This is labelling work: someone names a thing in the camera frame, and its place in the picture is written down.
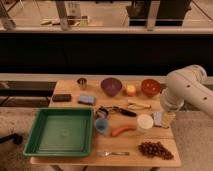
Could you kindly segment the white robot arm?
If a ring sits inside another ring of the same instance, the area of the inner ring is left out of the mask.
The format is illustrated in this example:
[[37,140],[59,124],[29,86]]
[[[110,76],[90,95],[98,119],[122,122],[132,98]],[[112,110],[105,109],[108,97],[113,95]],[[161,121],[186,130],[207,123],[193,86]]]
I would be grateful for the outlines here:
[[160,95],[162,108],[178,111],[187,101],[213,119],[213,91],[203,85],[206,79],[207,73],[200,65],[170,72],[165,79],[166,88]]

